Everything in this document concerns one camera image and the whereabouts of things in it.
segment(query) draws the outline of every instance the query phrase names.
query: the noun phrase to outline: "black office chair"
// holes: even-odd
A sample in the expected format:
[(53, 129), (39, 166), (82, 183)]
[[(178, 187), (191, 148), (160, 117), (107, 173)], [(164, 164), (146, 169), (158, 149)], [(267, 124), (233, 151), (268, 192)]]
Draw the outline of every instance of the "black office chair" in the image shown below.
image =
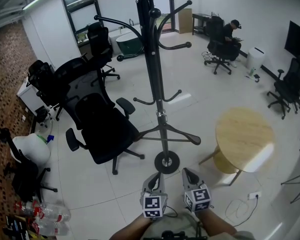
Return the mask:
[(29, 67), (28, 85), (29, 84), (38, 89), (36, 95), (40, 97), (48, 107), (52, 106), (54, 110), (59, 108), (55, 117), (55, 119), (59, 121), (62, 107), (59, 104), (59, 99), (56, 97), (58, 86), (54, 81), (54, 70), (47, 62), (43, 63), (41, 60), (37, 60)]
[(26, 158), (20, 149), (17, 149), (11, 138), (11, 134), (8, 128), (0, 128), (0, 140), (3, 143), (8, 142), (8, 145), (10, 146), (14, 157), (21, 162), (17, 162), (17, 169), (10, 167), (11, 164), (8, 163), (3, 171), (3, 174), (4, 176), (6, 176), (9, 172), (14, 173), (12, 187), (15, 193), (22, 199), (22, 201), (32, 201), (33, 195), (34, 193), (36, 193), (40, 203), (42, 203), (40, 189), (58, 192), (57, 188), (51, 188), (41, 184), (45, 173), (50, 172), (50, 168), (44, 168), (38, 177), (38, 166), (34, 162)]
[(285, 107), (287, 107), (287, 112), (290, 112), (289, 104), (293, 103), (295, 108), (295, 113), (298, 113), (298, 108), (296, 102), (300, 98), (300, 56), (297, 58), (293, 58), (291, 60), (290, 68), (283, 80), (280, 80), (281, 74), (284, 73), (282, 69), (278, 70), (279, 76), (278, 80), (275, 81), (274, 87), (275, 91), (279, 93), (279, 96), (275, 95), (271, 91), (268, 91), (267, 96), (272, 95), (276, 98), (276, 101), (270, 103), (268, 108), (270, 108), (274, 104), (280, 104), (283, 112), (283, 116), (281, 119), (285, 119), (286, 111)]
[(215, 63), (216, 67), (214, 69), (214, 74), (217, 74), (217, 69), (221, 65), (225, 67), (231, 75), (231, 69), (226, 66), (229, 66), (229, 62), (225, 62), (225, 60), (230, 60), (233, 55), (227, 54), (225, 49), (225, 35), (224, 35), (224, 21), (217, 16), (212, 16), (210, 20), (206, 22), (206, 31), (210, 36), (210, 42), (207, 46), (209, 52), (216, 56), (213, 57), (212, 60), (204, 61), (204, 65)]
[(113, 50), (108, 40), (109, 30), (107, 27), (102, 27), (100, 22), (93, 23), (88, 28), (88, 39), (90, 42), (91, 53), (93, 58), (90, 61), (95, 63), (97, 67), (101, 69), (104, 66), (110, 68), (108, 71), (101, 70), (103, 82), (106, 82), (106, 77), (116, 77), (120, 79), (120, 75), (113, 74), (111, 72), (115, 72), (115, 68), (107, 65), (108, 62), (112, 61)]
[(115, 108), (115, 104), (107, 95), (100, 68), (89, 65), (94, 70), (82, 75), (69, 84), (64, 109), (75, 122), (85, 144), (76, 139), (72, 128), (66, 131), (66, 141), (72, 151), (79, 147), (89, 150), (96, 164), (112, 162), (112, 173), (116, 170), (117, 157), (126, 152), (144, 159), (144, 154), (137, 154), (128, 147), (136, 140), (139, 132), (129, 121), (136, 109), (126, 99), (119, 98), (116, 103), (124, 110), (125, 116)]

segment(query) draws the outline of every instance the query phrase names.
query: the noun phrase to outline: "chair base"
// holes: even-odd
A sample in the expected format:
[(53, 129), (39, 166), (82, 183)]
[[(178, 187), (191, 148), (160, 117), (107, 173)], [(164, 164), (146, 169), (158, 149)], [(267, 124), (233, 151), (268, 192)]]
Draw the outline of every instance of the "chair base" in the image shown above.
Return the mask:
[(103, 69), (101, 70), (102, 72), (102, 80), (103, 80), (103, 84), (104, 86), (106, 86), (106, 77), (116, 77), (118, 80), (120, 79), (120, 75), (119, 74), (112, 74), (111, 72), (116, 72), (115, 68), (112, 66), (109, 66), (107, 64), (105, 64), (107, 67), (110, 68), (110, 70), (108, 71), (104, 71)]
[[(3, 170), (3, 175), (7, 176), (8, 173), (14, 173), (14, 174), (21, 174), (22, 172), (19, 172), (18, 169), (12, 168), (11, 164), (8, 162), (5, 169)], [(41, 190), (40, 189), (45, 189), (45, 190), (50, 190), (53, 191), (55, 193), (58, 192), (57, 188), (52, 188), (52, 187), (48, 187), (48, 186), (44, 186), (41, 181), (43, 180), (45, 173), (46, 172), (50, 172), (51, 169), (50, 168), (44, 168), (43, 171), (40, 173), (39, 177), (35, 180), (34, 185), (29, 186), (30, 188), (33, 188), (33, 195), (36, 193), (36, 196), (39, 199), (39, 202), (42, 203), (42, 196), (41, 196)], [(14, 189), (16, 194), (22, 197), (25, 197), (24, 194), (22, 193), (18, 193), (18, 189)], [(27, 196), (26, 198), (21, 198), (24, 202), (27, 201), (32, 201), (32, 197), (31, 196)]]
[(213, 64), (213, 63), (216, 64), (216, 67), (215, 67), (215, 69), (214, 69), (214, 71), (213, 71), (213, 74), (215, 74), (215, 75), (217, 74), (217, 69), (218, 69), (218, 67), (221, 65), (221, 66), (223, 66), (226, 70), (228, 70), (228, 74), (231, 75), (232, 70), (226, 66), (226, 63), (227, 63), (228, 66), (230, 65), (229, 62), (225, 62), (225, 60), (222, 59), (221, 57), (219, 57), (218, 59), (216, 59), (216, 58), (213, 57), (212, 60), (206, 60), (206, 61), (204, 62), (204, 65), (207, 65), (207, 64)]
[[(141, 160), (145, 159), (145, 155), (144, 154), (138, 154), (136, 152), (133, 152), (129, 149), (126, 149), (124, 152), (130, 154), (130, 155), (133, 155), (137, 158), (140, 158)], [(117, 159), (118, 157), (116, 156), (113, 160), (112, 160), (112, 174), (113, 175), (117, 175), (118, 174), (118, 171), (117, 171)]]
[[(285, 119), (285, 117), (286, 117), (286, 109), (285, 109), (285, 107), (287, 108), (287, 112), (288, 112), (288, 113), (290, 112), (290, 109), (291, 109), (290, 106), (289, 106), (289, 104), (287, 104), (287, 103), (284, 101), (284, 99), (283, 99), (282, 97), (275, 95), (275, 94), (274, 94), (273, 92), (271, 92), (271, 91), (268, 91), (266, 95), (267, 95), (267, 96), (271, 95), (271, 96), (273, 96), (273, 97), (276, 98), (276, 101), (270, 103), (270, 104), (268, 105), (268, 108), (270, 108), (270, 107), (271, 107), (272, 105), (274, 105), (274, 104), (280, 104), (280, 105), (281, 105), (281, 110), (282, 110), (282, 113), (283, 113), (283, 116), (281, 117), (281, 119), (282, 119), (282, 120)], [(295, 113), (297, 114), (297, 113), (298, 113), (298, 108), (297, 108), (296, 102), (293, 102), (293, 105), (294, 105), (294, 107), (295, 107)]]

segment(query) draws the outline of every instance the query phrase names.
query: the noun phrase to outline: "round wooden table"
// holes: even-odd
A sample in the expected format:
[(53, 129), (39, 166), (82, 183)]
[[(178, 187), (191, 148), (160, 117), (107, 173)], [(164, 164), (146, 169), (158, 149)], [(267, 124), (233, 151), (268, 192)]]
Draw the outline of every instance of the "round wooden table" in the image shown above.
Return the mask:
[(233, 107), (225, 112), (217, 121), (215, 136), (217, 147), (199, 164), (213, 157), (221, 172), (236, 173), (230, 186), (242, 171), (258, 171), (274, 153), (273, 129), (262, 115), (249, 108)]

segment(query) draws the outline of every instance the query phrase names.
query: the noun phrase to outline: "chair armrest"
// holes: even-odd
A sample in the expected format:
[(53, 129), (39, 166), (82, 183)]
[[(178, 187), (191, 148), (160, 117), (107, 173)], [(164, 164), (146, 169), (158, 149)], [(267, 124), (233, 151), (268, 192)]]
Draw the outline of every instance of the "chair armrest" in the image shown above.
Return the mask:
[(84, 54), (82, 54), (82, 55), (80, 56), (80, 58), (84, 59), (85, 62), (88, 62), (88, 59), (87, 59), (87, 56), (86, 56), (87, 54), (88, 54), (88, 53), (85, 52)]
[(282, 73), (284, 73), (284, 71), (283, 71), (282, 69), (278, 69), (278, 72), (279, 72), (279, 76), (278, 76), (278, 78), (280, 79), (280, 77), (281, 77), (281, 74), (282, 74)]
[(74, 130), (72, 128), (68, 129), (65, 132), (66, 142), (68, 143), (71, 151), (76, 151), (79, 149), (79, 142), (75, 136)]
[(125, 98), (118, 98), (115, 102), (124, 110), (124, 114), (127, 119), (129, 119), (129, 115), (136, 111), (134, 105)]
[(216, 41), (216, 40), (213, 40), (212, 42), (214, 42), (215, 44), (217, 44), (219, 46), (223, 46), (224, 45), (223, 42), (219, 42), (219, 41)]

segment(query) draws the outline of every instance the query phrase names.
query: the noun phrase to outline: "desk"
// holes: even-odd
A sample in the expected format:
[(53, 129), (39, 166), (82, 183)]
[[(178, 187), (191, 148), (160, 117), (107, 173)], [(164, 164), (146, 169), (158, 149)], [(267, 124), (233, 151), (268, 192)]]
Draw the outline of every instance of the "desk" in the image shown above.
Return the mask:
[[(206, 30), (204, 28), (204, 23), (207, 22), (208, 20), (210, 20), (211, 16), (207, 15), (207, 14), (203, 14), (203, 13), (193, 13), (192, 14), (192, 35), (194, 35), (195, 30), (197, 30), (199, 33), (204, 34), (206, 36)], [(195, 26), (195, 19), (198, 19), (199, 21), (201, 21), (201, 26)]]
[(253, 173), (267, 163), (274, 153), (275, 134), (259, 113), (234, 107), (225, 112), (215, 127), (217, 147), (199, 164), (213, 158), (215, 166), (225, 174)]
[(17, 92), (17, 96), (24, 102), (27, 108), (37, 116), (36, 110), (43, 107), (47, 107), (46, 104), (37, 96), (37, 88), (32, 84), (27, 87), (28, 77), (23, 81), (20, 89)]

